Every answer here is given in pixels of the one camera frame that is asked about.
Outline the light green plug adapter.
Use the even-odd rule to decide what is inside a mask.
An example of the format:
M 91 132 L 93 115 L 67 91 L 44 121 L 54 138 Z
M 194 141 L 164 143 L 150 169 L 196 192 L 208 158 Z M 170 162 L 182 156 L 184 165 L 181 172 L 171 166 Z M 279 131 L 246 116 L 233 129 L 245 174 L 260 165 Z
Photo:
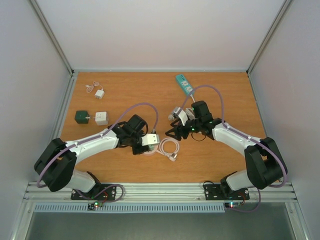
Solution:
M 152 144 L 152 145 L 148 145 L 148 151 L 153 151 L 154 149 L 156 148 L 156 145 L 155 144 Z

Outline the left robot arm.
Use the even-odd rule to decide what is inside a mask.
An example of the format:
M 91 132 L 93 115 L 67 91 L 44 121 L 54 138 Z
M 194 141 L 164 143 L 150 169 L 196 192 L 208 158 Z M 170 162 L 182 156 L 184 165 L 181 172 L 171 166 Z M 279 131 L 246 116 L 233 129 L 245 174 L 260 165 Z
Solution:
M 44 185 L 51 192 L 70 188 L 83 192 L 89 199 L 96 199 L 101 193 L 101 183 L 91 172 L 81 172 L 75 167 L 81 161 L 98 153 L 117 148 L 131 147 L 133 155 L 139 155 L 150 148 L 144 142 L 144 131 L 149 126 L 138 115 L 114 127 L 75 141 L 53 139 L 34 164 Z

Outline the pink round power socket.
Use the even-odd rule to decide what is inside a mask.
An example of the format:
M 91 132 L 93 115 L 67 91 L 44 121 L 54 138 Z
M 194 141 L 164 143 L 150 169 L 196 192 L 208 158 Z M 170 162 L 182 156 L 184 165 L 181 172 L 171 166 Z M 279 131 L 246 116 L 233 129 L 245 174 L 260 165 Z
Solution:
M 146 156 L 152 156 L 152 155 L 156 154 L 157 151 L 158 151 L 158 145 L 156 145 L 156 148 L 153 151 L 146 151 L 143 154 Z

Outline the white cube adapter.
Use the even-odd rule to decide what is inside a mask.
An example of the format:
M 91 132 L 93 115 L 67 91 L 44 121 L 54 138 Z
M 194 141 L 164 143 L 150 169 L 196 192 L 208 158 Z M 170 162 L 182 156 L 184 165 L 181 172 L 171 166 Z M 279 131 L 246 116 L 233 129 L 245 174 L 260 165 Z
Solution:
M 94 116 L 95 123 L 98 126 L 104 126 L 109 123 L 109 116 L 106 111 L 96 112 Z

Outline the dark green dragon cube adapter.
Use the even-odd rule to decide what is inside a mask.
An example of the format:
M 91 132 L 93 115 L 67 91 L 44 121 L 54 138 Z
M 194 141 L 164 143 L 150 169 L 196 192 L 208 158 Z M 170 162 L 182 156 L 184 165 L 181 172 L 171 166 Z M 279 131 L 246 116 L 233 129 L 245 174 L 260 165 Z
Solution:
M 90 119 L 91 116 L 86 110 L 77 110 L 75 112 L 74 120 L 77 124 L 88 124 Z

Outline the teal power strip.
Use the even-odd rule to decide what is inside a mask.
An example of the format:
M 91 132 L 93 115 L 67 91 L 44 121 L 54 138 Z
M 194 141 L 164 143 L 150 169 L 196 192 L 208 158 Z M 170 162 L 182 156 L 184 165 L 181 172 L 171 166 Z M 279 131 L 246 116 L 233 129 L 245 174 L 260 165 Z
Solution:
M 176 75 L 175 80 L 186 95 L 188 95 L 193 90 L 193 87 L 183 74 Z

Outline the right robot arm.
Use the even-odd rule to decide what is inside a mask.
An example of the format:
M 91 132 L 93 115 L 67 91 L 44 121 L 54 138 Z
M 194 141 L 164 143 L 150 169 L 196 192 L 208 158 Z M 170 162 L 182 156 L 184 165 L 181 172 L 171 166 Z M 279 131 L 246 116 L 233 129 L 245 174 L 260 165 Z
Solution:
M 225 198 L 232 198 L 245 188 L 262 190 L 287 176 L 287 166 L 272 138 L 260 139 L 246 135 L 222 119 L 214 118 L 203 100 L 193 103 L 191 108 L 193 119 L 189 119 L 181 108 L 175 108 L 177 119 L 171 123 L 172 128 L 165 135 L 181 141 L 189 135 L 201 133 L 229 146 L 244 157 L 245 170 L 233 172 L 220 181 L 219 191 Z

